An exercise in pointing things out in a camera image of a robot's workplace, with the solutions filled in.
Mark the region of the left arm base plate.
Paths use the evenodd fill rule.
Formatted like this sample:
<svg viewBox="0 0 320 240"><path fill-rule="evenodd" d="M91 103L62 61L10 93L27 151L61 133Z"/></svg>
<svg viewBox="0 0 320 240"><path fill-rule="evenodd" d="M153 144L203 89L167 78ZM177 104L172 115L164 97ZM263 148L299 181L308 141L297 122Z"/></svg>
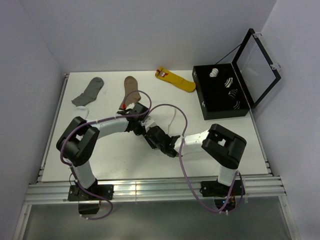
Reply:
<svg viewBox="0 0 320 240"><path fill-rule="evenodd" d="M70 202L97 201L102 199L112 200L113 193L113 184L98 184L93 188L93 191L89 191L88 189L84 191L78 185L72 185L69 188L67 200Z"/></svg>

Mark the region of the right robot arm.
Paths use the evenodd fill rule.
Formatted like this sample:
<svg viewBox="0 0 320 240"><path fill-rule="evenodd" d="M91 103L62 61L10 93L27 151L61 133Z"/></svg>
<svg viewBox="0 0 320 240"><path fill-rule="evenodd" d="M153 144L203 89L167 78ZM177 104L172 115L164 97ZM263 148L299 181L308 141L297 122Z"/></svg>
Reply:
<svg viewBox="0 0 320 240"><path fill-rule="evenodd" d="M233 180L247 145L243 137L216 123L208 130L187 136L169 136L156 125L148 129L144 138L152 149L159 149L171 158L206 152L220 165L216 189L222 195L233 190Z"/></svg>

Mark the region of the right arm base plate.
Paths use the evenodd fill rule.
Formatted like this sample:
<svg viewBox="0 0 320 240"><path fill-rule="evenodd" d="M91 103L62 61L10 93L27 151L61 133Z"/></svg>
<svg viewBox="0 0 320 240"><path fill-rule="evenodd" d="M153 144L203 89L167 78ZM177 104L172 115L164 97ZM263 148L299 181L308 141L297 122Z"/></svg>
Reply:
<svg viewBox="0 0 320 240"><path fill-rule="evenodd" d="M202 194L203 197L226 198L230 189L229 186L225 186L219 183L217 180L201 181L200 185L201 188L199 192ZM231 196L241 196L241 194L245 195L245 193L246 191L242 186L242 182L237 179L233 184Z"/></svg>

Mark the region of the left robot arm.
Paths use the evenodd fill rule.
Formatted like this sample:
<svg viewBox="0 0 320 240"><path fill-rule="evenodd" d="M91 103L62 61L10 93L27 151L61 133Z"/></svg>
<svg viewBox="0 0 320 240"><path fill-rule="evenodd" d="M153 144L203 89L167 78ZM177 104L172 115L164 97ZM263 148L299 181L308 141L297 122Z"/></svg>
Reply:
<svg viewBox="0 0 320 240"><path fill-rule="evenodd" d="M77 183L81 185L79 194L91 200L98 193L97 179L92 172L90 158L97 140L115 134L131 132L140 125L149 109L136 103L132 108L119 111L108 119L88 121L74 117L56 143L62 163L71 168Z"/></svg>

